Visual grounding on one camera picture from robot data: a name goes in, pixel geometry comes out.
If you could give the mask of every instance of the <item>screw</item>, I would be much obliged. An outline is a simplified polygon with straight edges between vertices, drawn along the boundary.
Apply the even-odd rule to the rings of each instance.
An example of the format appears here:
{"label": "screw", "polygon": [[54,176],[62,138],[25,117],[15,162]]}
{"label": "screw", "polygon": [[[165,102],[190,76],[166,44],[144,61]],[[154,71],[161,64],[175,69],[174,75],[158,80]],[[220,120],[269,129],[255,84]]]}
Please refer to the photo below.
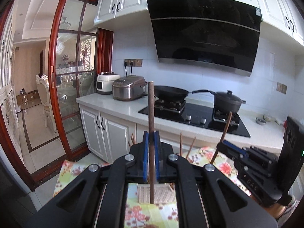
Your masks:
{"label": "screw", "polygon": [[98,168],[99,168],[99,166],[97,164],[91,164],[91,165],[89,165],[89,171],[90,172],[95,172],[95,171],[98,170]]}
{"label": "screw", "polygon": [[206,164],[205,169],[206,169],[206,171],[214,171],[214,165],[213,164]]}
{"label": "screw", "polygon": [[176,161],[176,160],[178,159],[178,156],[177,156],[176,154],[170,154],[170,155],[168,156],[168,158],[169,158],[169,160],[171,160],[171,161]]}
{"label": "screw", "polygon": [[134,155],[132,155],[132,154],[127,154],[127,155],[125,155],[125,160],[126,160],[126,161],[132,161],[134,158],[135,158],[135,157],[134,157]]}

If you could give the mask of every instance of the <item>black range hood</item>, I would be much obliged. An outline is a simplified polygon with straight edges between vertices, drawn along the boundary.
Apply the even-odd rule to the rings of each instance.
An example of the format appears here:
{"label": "black range hood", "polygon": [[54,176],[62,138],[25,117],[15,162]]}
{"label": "black range hood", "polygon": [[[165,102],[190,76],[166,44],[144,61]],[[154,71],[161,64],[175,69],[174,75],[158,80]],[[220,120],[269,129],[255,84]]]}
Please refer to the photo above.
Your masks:
{"label": "black range hood", "polygon": [[234,0],[148,0],[159,62],[250,76],[260,9]]}

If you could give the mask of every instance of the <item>countertop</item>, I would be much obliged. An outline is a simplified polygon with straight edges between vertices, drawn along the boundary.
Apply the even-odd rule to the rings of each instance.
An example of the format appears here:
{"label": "countertop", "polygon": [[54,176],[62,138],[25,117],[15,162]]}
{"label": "countertop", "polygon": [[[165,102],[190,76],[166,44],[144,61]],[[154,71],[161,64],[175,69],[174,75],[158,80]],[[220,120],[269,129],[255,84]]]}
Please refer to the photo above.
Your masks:
{"label": "countertop", "polygon": [[[125,102],[114,100],[112,95],[94,93],[77,98],[76,102],[106,114],[148,126],[148,116],[138,113],[139,110],[148,106],[148,97]],[[201,100],[186,99],[186,102],[213,107],[212,103]],[[268,122],[264,126],[258,125],[255,121],[257,114],[253,112],[240,109],[238,114],[246,126],[251,138],[226,134],[226,140],[239,147],[256,146],[272,153],[280,153],[284,143],[283,134],[285,129],[283,126],[279,126],[276,122]],[[190,138],[194,138],[195,136],[198,140],[215,145],[218,143],[222,135],[222,132],[199,128],[157,117],[154,118],[154,128],[155,130],[166,131],[177,135],[182,132],[184,136]]]}

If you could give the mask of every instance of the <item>stove burner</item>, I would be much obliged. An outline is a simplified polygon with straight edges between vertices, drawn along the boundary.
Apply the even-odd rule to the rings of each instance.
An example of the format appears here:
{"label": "stove burner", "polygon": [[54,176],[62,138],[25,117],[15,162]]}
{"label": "stove burner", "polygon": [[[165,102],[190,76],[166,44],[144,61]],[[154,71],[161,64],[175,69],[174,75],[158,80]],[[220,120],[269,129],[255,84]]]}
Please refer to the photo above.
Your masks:
{"label": "stove burner", "polygon": [[186,101],[167,102],[164,100],[156,100],[154,102],[154,109],[161,111],[169,111],[172,113],[182,113],[185,108]]}
{"label": "stove burner", "polygon": [[[227,113],[221,112],[219,109],[217,109],[215,107],[213,108],[213,112],[212,112],[213,121],[226,123],[227,119],[228,119]],[[237,113],[234,113],[234,114],[232,114],[230,125],[238,126],[240,121],[241,121],[241,118],[239,117],[239,115]]]}

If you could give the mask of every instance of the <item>pan handle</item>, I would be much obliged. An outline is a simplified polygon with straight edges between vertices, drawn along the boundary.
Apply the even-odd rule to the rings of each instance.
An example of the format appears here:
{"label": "pan handle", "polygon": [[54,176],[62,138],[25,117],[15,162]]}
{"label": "pan handle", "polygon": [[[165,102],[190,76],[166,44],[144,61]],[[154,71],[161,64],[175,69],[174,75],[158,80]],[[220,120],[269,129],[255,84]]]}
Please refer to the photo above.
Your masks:
{"label": "pan handle", "polygon": [[210,90],[206,90],[206,89],[203,89],[203,90],[196,90],[196,91],[193,91],[192,93],[211,93],[211,94],[213,94],[213,95],[216,94],[214,91],[210,91]]}

